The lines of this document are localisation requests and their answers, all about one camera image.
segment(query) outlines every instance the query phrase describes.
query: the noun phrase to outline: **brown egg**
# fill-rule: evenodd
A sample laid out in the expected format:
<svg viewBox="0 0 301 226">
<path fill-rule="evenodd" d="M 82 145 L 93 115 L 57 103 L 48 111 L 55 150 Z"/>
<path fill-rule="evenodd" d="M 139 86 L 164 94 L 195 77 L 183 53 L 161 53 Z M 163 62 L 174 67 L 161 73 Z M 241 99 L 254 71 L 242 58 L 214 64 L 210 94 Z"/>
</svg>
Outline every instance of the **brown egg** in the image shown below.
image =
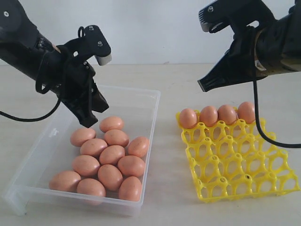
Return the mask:
<svg viewBox="0 0 301 226">
<path fill-rule="evenodd" d="M 142 184 L 137 177 L 125 179 L 119 189 L 118 197 L 122 200 L 139 201 L 142 191 Z"/>
<path fill-rule="evenodd" d="M 97 174 L 100 164 L 98 160 L 90 155 L 77 156 L 72 161 L 72 168 L 83 177 L 91 177 Z"/>
<path fill-rule="evenodd" d="M 98 179 L 106 189 L 117 191 L 122 183 L 123 177 L 117 167 L 106 164 L 99 168 Z"/>
<path fill-rule="evenodd" d="M 119 160 L 117 166 L 125 176 L 140 177 L 144 173 L 145 162 L 137 156 L 127 155 Z"/>
<path fill-rule="evenodd" d="M 213 106 L 204 107 L 200 112 L 199 121 L 203 122 L 207 127 L 214 126 L 218 121 L 216 108 Z"/>
<path fill-rule="evenodd" d="M 232 125 L 237 120 L 235 109 L 230 105 L 223 105 L 218 109 L 218 118 L 224 121 L 226 125 Z"/>
<path fill-rule="evenodd" d="M 75 192 L 81 177 L 74 171 L 63 171 L 52 177 L 49 182 L 49 189 L 63 191 L 63 192 Z"/>
<path fill-rule="evenodd" d="M 149 149 L 150 141 L 146 137 L 137 137 L 130 142 L 127 147 L 127 153 L 129 155 L 135 155 L 142 158 L 146 155 Z"/>
<path fill-rule="evenodd" d="M 243 119 L 247 124 L 255 121 L 255 106 L 252 102 L 243 102 L 237 110 L 239 119 Z"/>
<path fill-rule="evenodd" d="M 100 197 L 106 196 L 106 191 L 102 183 L 92 178 L 86 178 L 80 181 L 77 186 L 76 192 L 80 194 L 88 194 Z M 101 204 L 101 202 L 96 201 L 88 201 L 88 203 L 91 205 Z"/>
<path fill-rule="evenodd" d="M 108 144 L 98 138 L 94 138 L 91 140 L 86 141 L 81 147 L 80 147 L 80 154 L 86 154 L 91 155 L 95 158 L 98 158 L 100 153 L 108 147 Z"/>
<path fill-rule="evenodd" d="M 99 129 L 106 133 L 107 131 L 111 129 L 123 129 L 124 122 L 120 117 L 117 116 L 110 116 L 105 119 L 103 119 L 99 124 Z"/>
<path fill-rule="evenodd" d="M 96 137 L 96 131 L 91 128 L 80 128 L 74 131 L 70 137 L 70 142 L 76 147 L 80 147 L 87 140 L 93 139 Z"/>
<path fill-rule="evenodd" d="M 116 165 L 119 159 L 126 155 L 126 151 L 123 146 L 112 145 L 104 149 L 99 156 L 99 162 L 102 165 L 111 164 Z"/>
<path fill-rule="evenodd" d="M 198 123 L 197 114 L 192 109 L 186 108 L 179 115 L 179 123 L 185 129 L 192 129 Z"/>
<path fill-rule="evenodd" d="M 129 142 L 129 137 L 121 130 L 111 129 L 104 134 L 104 140 L 108 145 L 120 145 L 126 147 Z"/>
</svg>

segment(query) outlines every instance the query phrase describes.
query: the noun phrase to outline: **wall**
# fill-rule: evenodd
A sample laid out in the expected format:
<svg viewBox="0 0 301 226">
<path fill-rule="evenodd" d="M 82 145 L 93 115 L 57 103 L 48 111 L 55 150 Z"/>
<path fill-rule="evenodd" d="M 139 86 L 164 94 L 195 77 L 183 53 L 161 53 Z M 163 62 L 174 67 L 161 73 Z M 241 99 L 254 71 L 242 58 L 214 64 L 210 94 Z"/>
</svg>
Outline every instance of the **wall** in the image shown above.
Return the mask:
<svg viewBox="0 0 301 226">
<path fill-rule="evenodd" d="M 112 47 L 111 64 L 215 63 L 229 48 L 233 33 L 229 28 L 216 34 L 201 30 L 198 12 L 212 1 L 20 0 L 28 17 L 55 44 L 76 38 L 80 26 L 98 25 Z M 263 1 L 277 19 L 294 2 Z"/>
</svg>

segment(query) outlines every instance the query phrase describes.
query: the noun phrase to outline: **white table surface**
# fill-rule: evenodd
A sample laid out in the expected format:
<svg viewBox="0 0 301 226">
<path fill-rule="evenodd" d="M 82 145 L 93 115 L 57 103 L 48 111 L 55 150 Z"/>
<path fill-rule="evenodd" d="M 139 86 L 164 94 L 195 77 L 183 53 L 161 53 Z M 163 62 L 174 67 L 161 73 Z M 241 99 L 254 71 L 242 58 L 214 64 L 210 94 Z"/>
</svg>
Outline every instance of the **white table surface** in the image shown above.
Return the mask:
<svg viewBox="0 0 301 226">
<path fill-rule="evenodd" d="M 300 225 L 301 192 L 279 197 L 202 204 L 198 201 L 181 131 L 175 114 L 183 108 L 206 105 L 238 106 L 253 100 L 252 84 L 203 93 L 197 80 L 213 65 L 96 66 L 97 84 L 161 91 L 146 192 L 137 218 L 95 213 L 66 207 L 29 204 L 28 213 L 15 216 L 0 201 L 0 225 L 6 226 L 98 226 L 98 225 Z M 0 109 L 20 117 L 37 117 L 49 111 L 56 98 L 35 92 L 34 81 L 9 66 L 0 67 Z M 279 141 L 301 142 L 300 74 L 274 75 L 260 81 L 261 117 Z M 14 175 L 36 137 L 50 119 L 28 123 L 0 117 L 0 192 Z M 301 150 L 289 150 L 289 163 L 301 176 Z"/>
</svg>

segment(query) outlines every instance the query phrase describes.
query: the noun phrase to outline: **egg tray slot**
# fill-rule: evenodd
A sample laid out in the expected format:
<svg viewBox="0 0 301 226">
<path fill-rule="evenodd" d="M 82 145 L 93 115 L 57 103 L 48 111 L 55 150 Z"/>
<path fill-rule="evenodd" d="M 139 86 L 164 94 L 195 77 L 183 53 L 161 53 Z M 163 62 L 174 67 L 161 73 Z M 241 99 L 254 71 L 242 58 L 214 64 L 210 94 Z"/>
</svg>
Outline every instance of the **egg tray slot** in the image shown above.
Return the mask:
<svg viewBox="0 0 301 226">
<path fill-rule="evenodd" d="M 238 200 L 245 197 L 284 195 L 300 191 L 298 177 L 288 165 L 288 152 L 266 142 L 258 134 L 255 122 L 243 119 L 233 125 L 218 121 L 213 127 L 199 122 L 182 129 L 182 141 L 197 191 L 203 202 Z M 264 133 L 266 121 L 260 119 Z"/>
</svg>

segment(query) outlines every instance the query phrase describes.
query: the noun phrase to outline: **robotic arm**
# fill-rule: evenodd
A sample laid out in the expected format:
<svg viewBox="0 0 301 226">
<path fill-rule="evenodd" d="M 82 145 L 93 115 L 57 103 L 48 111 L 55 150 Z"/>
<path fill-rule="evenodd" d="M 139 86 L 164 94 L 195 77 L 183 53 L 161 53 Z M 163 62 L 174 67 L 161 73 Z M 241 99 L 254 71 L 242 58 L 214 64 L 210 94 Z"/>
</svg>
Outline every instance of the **robotic arm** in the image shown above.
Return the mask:
<svg viewBox="0 0 301 226">
<path fill-rule="evenodd" d="M 58 97 L 54 109 L 37 119 L 1 115 L 17 121 L 38 121 L 62 102 L 81 125 L 95 124 L 92 111 L 102 113 L 109 106 L 94 83 L 95 71 L 87 60 L 95 56 L 99 65 L 111 60 L 111 48 L 99 27 L 80 27 L 78 38 L 54 46 L 28 19 L 18 0 L 1 0 L 0 9 L 0 58 L 34 79 L 37 92 L 52 91 Z"/>
<path fill-rule="evenodd" d="M 276 20 L 261 0 L 216 0 L 200 10 L 204 32 L 216 33 L 230 26 L 234 41 L 215 67 L 198 81 L 204 92 L 215 88 L 253 82 L 256 126 L 268 142 L 284 148 L 301 144 L 283 144 L 268 138 L 259 122 L 257 81 L 267 76 L 301 71 L 301 1 L 287 16 Z M 257 27 L 249 24 L 258 21 Z"/>
</svg>

